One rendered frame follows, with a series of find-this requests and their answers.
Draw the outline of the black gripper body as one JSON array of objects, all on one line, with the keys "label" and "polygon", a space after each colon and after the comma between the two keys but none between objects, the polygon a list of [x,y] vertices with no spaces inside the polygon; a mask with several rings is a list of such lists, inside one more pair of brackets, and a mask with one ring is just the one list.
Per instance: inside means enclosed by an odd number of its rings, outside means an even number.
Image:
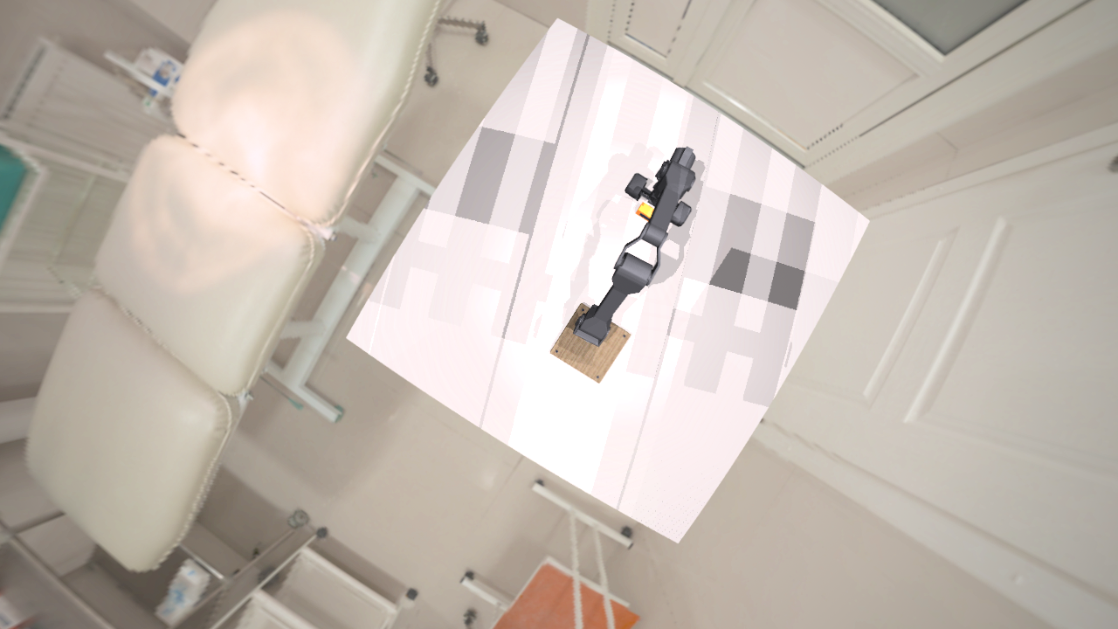
[{"label": "black gripper body", "polygon": [[[647,177],[643,177],[639,174],[632,175],[631,183],[628,183],[625,188],[625,194],[632,197],[637,197],[637,196],[644,197],[645,199],[648,200],[647,202],[648,204],[653,204],[655,207],[655,204],[659,203],[659,196],[656,196],[655,192],[656,185],[654,187],[653,191],[648,190],[646,187],[644,187],[647,180],[648,180]],[[691,212],[690,206],[688,206],[684,202],[679,202],[679,204],[676,204],[676,210],[673,215],[673,218],[671,219],[671,223],[676,225],[678,227],[684,225],[684,222],[686,222],[686,218],[688,215],[690,215],[690,212]]]}]

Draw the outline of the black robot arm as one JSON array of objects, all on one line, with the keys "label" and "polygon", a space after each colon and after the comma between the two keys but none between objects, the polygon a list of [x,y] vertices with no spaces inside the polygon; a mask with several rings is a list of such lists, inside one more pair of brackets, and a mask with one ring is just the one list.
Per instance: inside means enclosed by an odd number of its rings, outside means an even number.
[{"label": "black robot arm", "polygon": [[[593,304],[591,308],[576,320],[574,335],[582,337],[586,342],[600,347],[601,342],[610,333],[612,315],[620,307],[628,294],[637,294],[648,286],[654,279],[654,275],[660,268],[660,247],[666,242],[667,226],[676,210],[680,199],[694,185],[695,172],[691,170],[695,160],[694,149],[676,147],[673,156],[663,162],[659,169],[659,181],[655,187],[659,203],[655,204],[652,217],[645,223],[638,238],[625,244],[613,268],[612,289],[604,296],[599,306]],[[626,248],[638,244],[639,240],[659,247],[659,263],[655,266],[643,261],[638,256],[625,252]],[[652,271],[653,270],[653,271]]]}]

